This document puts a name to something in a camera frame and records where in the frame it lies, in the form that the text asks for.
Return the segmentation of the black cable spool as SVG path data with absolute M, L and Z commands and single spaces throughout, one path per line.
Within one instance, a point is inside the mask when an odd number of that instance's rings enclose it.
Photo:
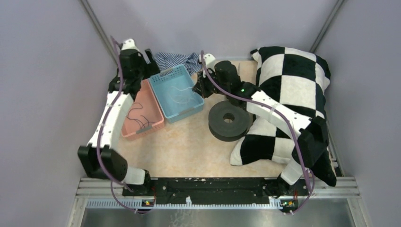
M 229 101 L 216 103 L 209 111 L 208 126 L 218 140 L 232 142 L 239 140 L 251 125 L 248 112 L 232 105 Z

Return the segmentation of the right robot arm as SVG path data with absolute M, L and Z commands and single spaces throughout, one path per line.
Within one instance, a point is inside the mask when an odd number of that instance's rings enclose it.
M 230 104 L 274 125 L 293 141 L 287 165 L 276 180 L 278 191 L 290 195 L 301 177 L 311 187 L 312 178 L 318 172 L 316 166 L 329 165 L 323 158 L 329 145 L 326 118 L 289 108 L 255 84 L 242 81 L 230 61 L 216 62 L 200 55 L 198 63 L 202 70 L 192 88 L 194 92 L 202 98 L 224 95 Z

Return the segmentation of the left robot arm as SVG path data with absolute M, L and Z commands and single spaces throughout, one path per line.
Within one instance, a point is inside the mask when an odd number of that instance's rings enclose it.
M 133 185 L 139 195 L 150 193 L 148 171 L 128 165 L 118 152 L 118 141 L 129 109 L 137 97 L 142 81 L 160 69 L 150 49 L 121 49 L 116 76 L 110 81 L 107 101 L 99 124 L 78 157 L 88 177 L 110 179 L 120 185 Z

